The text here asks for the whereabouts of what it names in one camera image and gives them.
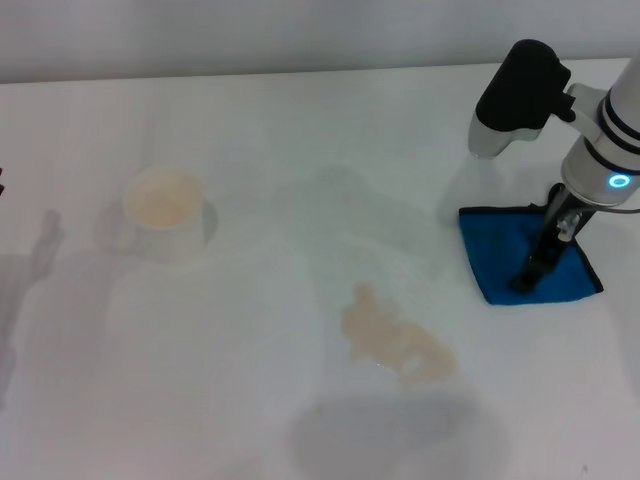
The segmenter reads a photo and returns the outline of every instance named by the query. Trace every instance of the white tabletop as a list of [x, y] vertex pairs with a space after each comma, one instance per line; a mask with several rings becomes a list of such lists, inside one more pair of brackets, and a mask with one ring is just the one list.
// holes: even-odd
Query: white tabletop
[[[606, 88], [624, 63], [567, 65]], [[581, 233], [605, 293], [577, 303], [490, 307], [470, 273], [457, 208], [542, 202], [576, 138], [470, 157], [495, 70], [0, 86], [0, 477], [636, 480], [640, 220]], [[205, 185], [190, 266], [122, 253], [153, 165]], [[360, 283], [458, 373], [351, 364]]]

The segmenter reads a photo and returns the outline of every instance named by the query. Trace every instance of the beige stain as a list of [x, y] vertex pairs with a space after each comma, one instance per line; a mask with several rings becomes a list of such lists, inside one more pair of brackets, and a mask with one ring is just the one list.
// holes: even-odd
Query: beige stain
[[441, 380], [458, 369], [449, 347], [379, 301], [369, 285], [356, 287], [355, 301], [342, 317], [342, 333], [351, 341], [352, 362], [369, 357], [406, 385]]

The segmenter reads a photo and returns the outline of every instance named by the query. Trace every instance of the blue cloth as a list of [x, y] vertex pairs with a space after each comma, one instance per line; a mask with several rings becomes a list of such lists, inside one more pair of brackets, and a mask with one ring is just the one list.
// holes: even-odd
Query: blue cloth
[[460, 229], [469, 263], [484, 298], [491, 305], [571, 302], [602, 291], [602, 284], [577, 243], [556, 269], [529, 293], [510, 287], [525, 264], [544, 223], [543, 207], [460, 210]]

